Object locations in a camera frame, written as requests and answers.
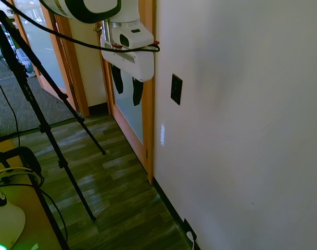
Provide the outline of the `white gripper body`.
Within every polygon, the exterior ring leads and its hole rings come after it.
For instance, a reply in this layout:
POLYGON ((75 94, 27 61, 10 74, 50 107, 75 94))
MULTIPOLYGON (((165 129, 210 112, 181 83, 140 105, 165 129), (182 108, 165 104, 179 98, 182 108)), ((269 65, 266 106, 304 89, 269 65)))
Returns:
POLYGON ((103 35, 100 36, 100 45, 115 50, 114 52, 102 51, 104 60, 112 65, 126 71, 140 82, 146 82, 153 78, 155 71, 153 52, 123 52, 128 48, 111 46, 105 41, 103 35))

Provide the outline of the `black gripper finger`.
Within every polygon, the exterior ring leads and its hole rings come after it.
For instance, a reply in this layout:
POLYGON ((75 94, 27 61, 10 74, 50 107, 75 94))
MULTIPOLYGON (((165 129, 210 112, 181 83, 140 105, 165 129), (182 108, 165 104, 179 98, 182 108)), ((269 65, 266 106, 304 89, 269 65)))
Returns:
POLYGON ((116 86, 116 90, 119 94, 123 93, 123 81, 121 77, 121 69, 111 64, 111 73, 116 86))
POLYGON ((134 106, 137 106, 140 104, 142 99, 142 93, 143 93, 143 82, 140 82, 139 80, 132 78, 133 82, 133 104, 134 106))

